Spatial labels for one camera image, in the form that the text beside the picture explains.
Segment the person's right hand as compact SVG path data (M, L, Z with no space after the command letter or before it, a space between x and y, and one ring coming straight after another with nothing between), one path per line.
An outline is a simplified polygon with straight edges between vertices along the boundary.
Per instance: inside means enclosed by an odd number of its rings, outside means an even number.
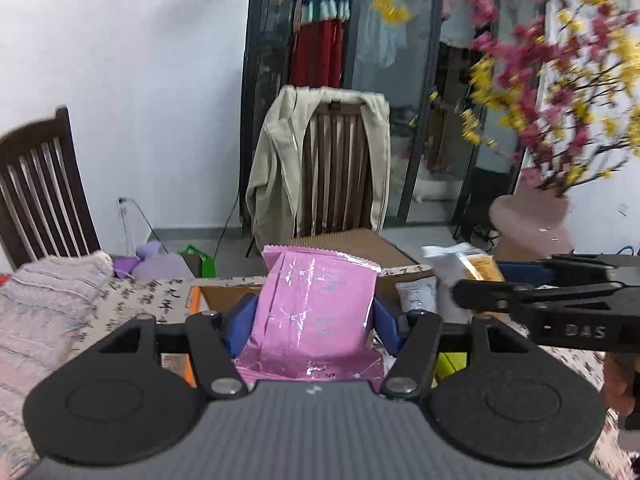
M639 371L639 357L630 354L607 353L603 365L604 383L601 389L604 403L618 414L628 416L636 400L632 393L634 374Z

